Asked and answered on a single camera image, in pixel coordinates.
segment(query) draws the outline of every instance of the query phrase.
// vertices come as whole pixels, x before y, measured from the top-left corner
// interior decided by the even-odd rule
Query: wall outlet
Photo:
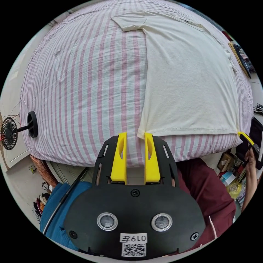
[[[28,168],[32,174],[34,174],[36,172],[36,167],[33,164],[31,166],[29,166]]]

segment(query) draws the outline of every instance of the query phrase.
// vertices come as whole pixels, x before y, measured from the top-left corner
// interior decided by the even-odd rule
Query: qr code
[[[122,243],[122,257],[145,257],[146,243]]]

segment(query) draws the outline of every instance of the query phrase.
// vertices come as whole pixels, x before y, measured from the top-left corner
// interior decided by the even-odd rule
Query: plastic bag
[[[230,196],[236,200],[238,195],[240,194],[241,190],[242,190],[242,185],[237,181],[234,180],[230,185],[228,185],[227,187],[227,192],[230,194]]]

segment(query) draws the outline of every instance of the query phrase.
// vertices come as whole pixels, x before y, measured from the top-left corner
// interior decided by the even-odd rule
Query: blue sweater
[[[63,229],[63,223],[64,219],[66,217],[66,214],[68,212],[68,209],[72,202],[75,200],[77,196],[79,196],[84,191],[90,189],[92,187],[92,184],[89,182],[79,182],[75,186],[75,188],[71,191],[67,199],[65,200],[64,204],[60,207],[57,214],[53,218],[51,224],[49,225],[49,228],[46,232],[46,236],[53,241],[56,241],[57,243],[71,248],[73,250],[79,250],[73,243],[71,242],[69,236],[67,235],[66,231]],[[59,183],[51,193],[49,199],[47,200],[47,203],[45,205],[45,208],[43,210],[41,221],[40,221],[40,231],[43,233],[44,228],[56,209],[59,201],[63,197],[63,195],[67,192],[67,190],[70,188],[70,185],[68,184],[61,184]]]

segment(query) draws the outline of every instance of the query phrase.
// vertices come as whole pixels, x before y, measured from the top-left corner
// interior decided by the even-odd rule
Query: person's arm
[[[246,165],[246,193],[241,212],[244,211],[244,209],[250,202],[258,186],[256,175],[256,159],[252,148],[246,153],[245,160],[247,160],[248,158],[249,162]]]

